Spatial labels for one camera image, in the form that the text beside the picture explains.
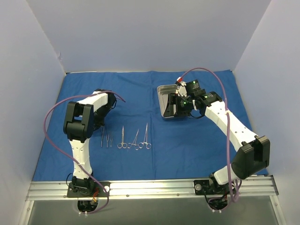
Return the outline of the steel surgical scissors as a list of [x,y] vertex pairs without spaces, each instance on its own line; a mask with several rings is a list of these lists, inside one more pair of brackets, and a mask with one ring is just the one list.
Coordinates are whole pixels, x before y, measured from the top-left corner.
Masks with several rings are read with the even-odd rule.
[[118,149],[127,148],[127,143],[125,143],[125,129],[124,129],[124,126],[122,126],[122,130],[121,130],[121,142],[117,144],[117,148]]

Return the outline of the stainless steel instrument tray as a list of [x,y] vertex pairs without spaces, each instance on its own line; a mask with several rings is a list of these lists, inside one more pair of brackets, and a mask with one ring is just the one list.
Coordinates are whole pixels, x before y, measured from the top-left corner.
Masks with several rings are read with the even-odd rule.
[[179,110],[176,108],[176,114],[174,117],[168,117],[168,116],[163,116],[162,115],[162,108],[163,108],[163,95],[164,94],[174,94],[174,97],[173,97],[173,101],[174,101],[174,104],[178,104],[180,105],[180,99],[183,100],[186,99],[187,97],[178,97],[176,95],[176,85],[175,84],[171,84],[171,85],[161,85],[161,86],[158,86],[157,87],[157,95],[158,95],[158,100],[159,100],[159,108],[160,108],[160,112],[161,112],[161,116],[164,118],[164,119],[173,119],[175,117],[179,117]]

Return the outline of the steel forceps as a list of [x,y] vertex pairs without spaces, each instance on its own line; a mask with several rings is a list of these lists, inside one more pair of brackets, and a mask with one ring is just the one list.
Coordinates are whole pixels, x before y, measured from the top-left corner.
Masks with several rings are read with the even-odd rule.
[[137,130],[136,134],[135,134],[135,138],[132,142],[129,142],[127,144],[127,148],[130,149],[132,147],[134,147],[135,150],[139,150],[139,144],[137,143],[137,138],[138,138],[138,134],[139,134],[139,129]]
[[140,149],[145,147],[148,150],[151,149],[151,147],[152,147],[151,143],[148,142],[148,123],[146,124],[146,127],[145,127],[144,139],[142,142],[140,142],[138,144],[138,147]]

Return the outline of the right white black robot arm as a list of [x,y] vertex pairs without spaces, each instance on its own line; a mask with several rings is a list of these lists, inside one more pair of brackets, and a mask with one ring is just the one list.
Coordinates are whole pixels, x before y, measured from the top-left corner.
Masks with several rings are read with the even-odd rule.
[[240,122],[216,92],[206,92],[197,80],[179,80],[173,85],[158,86],[157,95],[163,118],[190,117],[192,110],[199,111],[199,118],[207,117],[214,122],[233,145],[234,158],[210,176],[211,192],[220,193],[229,182],[244,180],[269,166],[269,139],[258,136]]

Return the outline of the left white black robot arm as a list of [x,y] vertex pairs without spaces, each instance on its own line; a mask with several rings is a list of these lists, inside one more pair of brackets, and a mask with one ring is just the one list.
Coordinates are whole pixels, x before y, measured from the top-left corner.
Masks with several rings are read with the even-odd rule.
[[83,196],[90,196],[95,190],[91,178],[90,138],[94,131],[105,125],[105,117],[116,102],[113,92],[97,89],[91,97],[67,104],[63,132],[67,135],[75,160],[72,185]]

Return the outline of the blue surgical drape cloth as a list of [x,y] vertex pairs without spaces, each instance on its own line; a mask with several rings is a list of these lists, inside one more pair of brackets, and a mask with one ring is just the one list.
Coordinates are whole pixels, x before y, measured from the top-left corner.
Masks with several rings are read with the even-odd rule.
[[[48,127],[33,177],[34,181],[63,181],[74,169],[68,157],[71,145],[63,133],[67,103],[63,100],[91,94],[96,89],[112,90],[122,96],[105,118],[105,128],[113,133],[112,147],[106,148],[104,135],[97,130],[90,139],[90,163],[98,180],[165,180],[207,177],[226,165],[227,156],[234,157],[235,149],[226,151],[226,136],[208,118],[165,120],[161,116],[157,87],[174,84],[182,72],[133,73],[73,73],[63,80],[57,106]],[[143,141],[148,123],[148,142],[145,147],[117,148],[121,142],[122,126],[125,143]]]

